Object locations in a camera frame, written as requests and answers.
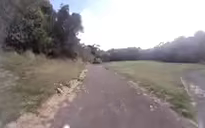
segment sky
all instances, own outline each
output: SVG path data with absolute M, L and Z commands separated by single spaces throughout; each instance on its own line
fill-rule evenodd
M 51 0 L 58 8 L 62 0 Z M 66 0 L 82 15 L 81 42 L 110 48 L 152 48 L 205 31 L 205 0 Z

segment grass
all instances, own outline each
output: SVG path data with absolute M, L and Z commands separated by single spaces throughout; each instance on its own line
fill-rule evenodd
M 0 67 L 0 123 L 17 119 L 24 112 L 36 109 L 56 93 L 56 84 L 77 78 L 84 68 L 80 61 L 47 59 L 28 53 L 24 56 L 7 53 Z
M 177 113 L 195 120 L 195 111 L 180 77 L 189 70 L 204 69 L 204 65 L 155 61 L 112 62 L 105 65 L 168 101 Z

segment tree line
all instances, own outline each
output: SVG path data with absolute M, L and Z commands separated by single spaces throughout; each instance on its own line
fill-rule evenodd
M 80 43 L 78 34 L 84 30 L 81 15 L 71 13 L 69 5 L 55 11 L 48 0 L 0 0 L 0 28 L 4 51 L 32 51 L 88 62 L 97 58 L 93 46 Z
M 205 32 L 198 31 L 191 37 L 178 37 L 150 49 L 124 48 L 105 52 L 105 61 L 157 60 L 164 62 L 205 62 Z

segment green lawn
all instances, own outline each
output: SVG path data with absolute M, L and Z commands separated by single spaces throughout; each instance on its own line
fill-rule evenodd
M 181 83 L 187 71 L 205 69 L 205 65 L 163 63 L 156 61 L 111 62 L 105 66 L 135 81 L 157 97 L 168 101 L 184 117 L 195 119 L 195 112 Z

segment paved path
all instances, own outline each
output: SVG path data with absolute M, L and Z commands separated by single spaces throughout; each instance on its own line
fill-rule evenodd
M 100 65 L 88 66 L 84 86 L 86 91 L 57 113 L 53 128 L 185 128 L 169 108 L 137 94 L 126 80 Z
M 197 103 L 199 128 L 205 128 L 205 75 L 198 71 L 188 73 L 184 79 L 191 87 Z

